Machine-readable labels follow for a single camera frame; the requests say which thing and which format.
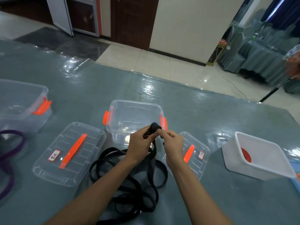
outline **purple strap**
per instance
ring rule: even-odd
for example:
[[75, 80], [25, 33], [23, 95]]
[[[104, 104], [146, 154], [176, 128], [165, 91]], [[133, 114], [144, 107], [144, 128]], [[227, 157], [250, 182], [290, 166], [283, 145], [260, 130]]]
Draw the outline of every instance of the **purple strap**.
[[7, 152], [5, 154], [0, 154], [0, 169], [2, 169], [4, 171], [4, 173], [9, 175], [9, 182], [8, 182], [7, 186], [5, 187], [5, 189], [0, 193], [0, 200], [2, 200], [11, 191], [11, 189], [13, 188], [13, 185], [14, 185], [14, 181], [15, 181], [15, 178], [13, 175], [13, 169], [12, 169], [10, 163], [6, 159], [15, 155], [16, 153], [18, 153], [24, 147], [24, 144], [25, 144], [25, 137], [21, 131], [3, 130], [3, 131], [0, 131], [0, 135], [2, 135], [2, 134], [19, 135], [22, 137], [22, 141], [19, 143], [19, 145], [17, 147], [10, 150], [9, 152]]

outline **person's right hand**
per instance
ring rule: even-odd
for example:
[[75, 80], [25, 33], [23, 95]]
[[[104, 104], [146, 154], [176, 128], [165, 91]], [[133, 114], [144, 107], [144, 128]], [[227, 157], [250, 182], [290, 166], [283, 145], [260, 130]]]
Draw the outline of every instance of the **person's right hand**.
[[172, 169], [183, 160], [183, 138], [172, 130], [157, 129], [156, 132], [164, 139], [167, 164]]

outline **coiled black webbing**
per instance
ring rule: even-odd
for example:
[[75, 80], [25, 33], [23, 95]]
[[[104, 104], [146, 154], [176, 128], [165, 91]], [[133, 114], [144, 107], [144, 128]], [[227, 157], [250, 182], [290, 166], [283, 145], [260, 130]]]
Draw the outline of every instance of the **coiled black webbing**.
[[[149, 131], [145, 134], [147, 136], [151, 135], [153, 132], [156, 131], [156, 129], [160, 127], [158, 124], [153, 123], [149, 129]], [[152, 142], [154, 145], [153, 150], [149, 148], [149, 154], [145, 157], [144, 162], [147, 163], [148, 168], [147, 168], [147, 176], [148, 176], [148, 181], [150, 183], [149, 186], [146, 188], [142, 189], [140, 183], [133, 178], [131, 175], [128, 175], [125, 180], [131, 182], [134, 185], [134, 188], [127, 187], [124, 185], [121, 185], [118, 188], [118, 191], [122, 191], [123, 194], [118, 196], [118, 197], [113, 197], [110, 201], [110, 203], [115, 204], [115, 210], [120, 214], [118, 218], [112, 218], [108, 220], [100, 220], [96, 224], [120, 224], [120, 223], [125, 223], [129, 220], [132, 220], [136, 218], [140, 212], [153, 212], [156, 208], [156, 205], [158, 203], [158, 191], [157, 189], [162, 188], [168, 179], [168, 171], [166, 166], [159, 160], [155, 159], [156, 156], [156, 143], [155, 140]], [[103, 167], [104, 164], [108, 163], [112, 166], [115, 166], [116, 163], [112, 162], [110, 159], [113, 157], [118, 157], [118, 156], [123, 156], [126, 155], [127, 149], [125, 150], [119, 150], [116, 147], [110, 147], [106, 150], [104, 150], [101, 155], [99, 156], [99, 159], [95, 162], [92, 163], [90, 169], [89, 169], [89, 176], [91, 181], [94, 183], [98, 179], [102, 177], [100, 172], [102, 172], [101, 168]], [[92, 170], [95, 167], [95, 174], [96, 177], [93, 177], [92, 175]], [[160, 169], [163, 174], [164, 174], [164, 180], [161, 185], [156, 186], [153, 182], [153, 175], [154, 175], [154, 170], [155, 167]], [[153, 197], [151, 194], [147, 193], [145, 190], [148, 188], [152, 188], [155, 192], [155, 197]], [[148, 198], [152, 206], [148, 206], [144, 203], [143, 198]], [[129, 212], [120, 212], [117, 208], [117, 204], [120, 205], [132, 205], [132, 209]]]

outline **red disc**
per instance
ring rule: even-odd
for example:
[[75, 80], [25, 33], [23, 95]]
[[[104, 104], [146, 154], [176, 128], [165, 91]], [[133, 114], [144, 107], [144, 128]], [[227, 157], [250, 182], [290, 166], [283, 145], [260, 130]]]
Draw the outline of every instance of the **red disc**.
[[246, 161], [251, 162], [252, 160], [251, 160], [251, 156], [249, 155], [249, 153], [245, 149], [243, 149], [242, 147], [241, 147], [241, 149], [242, 149], [242, 153], [243, 153], [244, 158], [246, 159]]

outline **label with red border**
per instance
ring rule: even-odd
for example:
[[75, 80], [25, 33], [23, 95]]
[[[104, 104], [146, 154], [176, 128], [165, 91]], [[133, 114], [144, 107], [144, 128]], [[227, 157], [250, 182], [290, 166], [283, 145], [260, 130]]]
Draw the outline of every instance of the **label with red border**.
[[203, 159], [203, 157], [204, 157], [204, 152], [203, 152], [203, 151], [200, 151], [198, 157], [199, 157], [200, 159]]
[[60, 154], [60, 151], [59, 150], [55, 150], [52, 155], [50, 155], [50, 157], [48, 158], [49, 161], [53, 162], [56, 157]]

